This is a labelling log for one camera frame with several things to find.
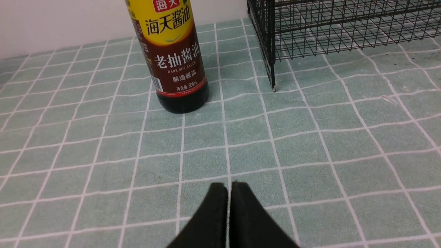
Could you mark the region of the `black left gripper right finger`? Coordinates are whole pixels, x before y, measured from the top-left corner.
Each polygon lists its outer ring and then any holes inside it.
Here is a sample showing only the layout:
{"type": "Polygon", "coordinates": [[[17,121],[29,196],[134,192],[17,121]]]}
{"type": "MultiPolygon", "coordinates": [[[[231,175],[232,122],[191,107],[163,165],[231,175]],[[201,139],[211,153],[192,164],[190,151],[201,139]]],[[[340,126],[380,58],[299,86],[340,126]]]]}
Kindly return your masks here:
{"type": "Polygon", "coordinates": [[[230,248],[299,247],[271,218],[246,182],[233,182],[229,215],[230,248]]]}

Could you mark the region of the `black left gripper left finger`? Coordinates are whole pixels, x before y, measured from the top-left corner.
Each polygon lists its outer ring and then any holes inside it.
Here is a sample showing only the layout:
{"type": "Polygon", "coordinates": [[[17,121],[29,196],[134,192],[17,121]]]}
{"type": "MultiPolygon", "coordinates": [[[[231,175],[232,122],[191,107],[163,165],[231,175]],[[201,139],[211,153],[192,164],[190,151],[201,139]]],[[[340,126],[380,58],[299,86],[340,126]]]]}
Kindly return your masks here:
{"type": "Polygon", "coordinates": [[[228,191],[222,183],[212,183],[181,232],[168,248],[224,248],[226,246],[228,191]]]}

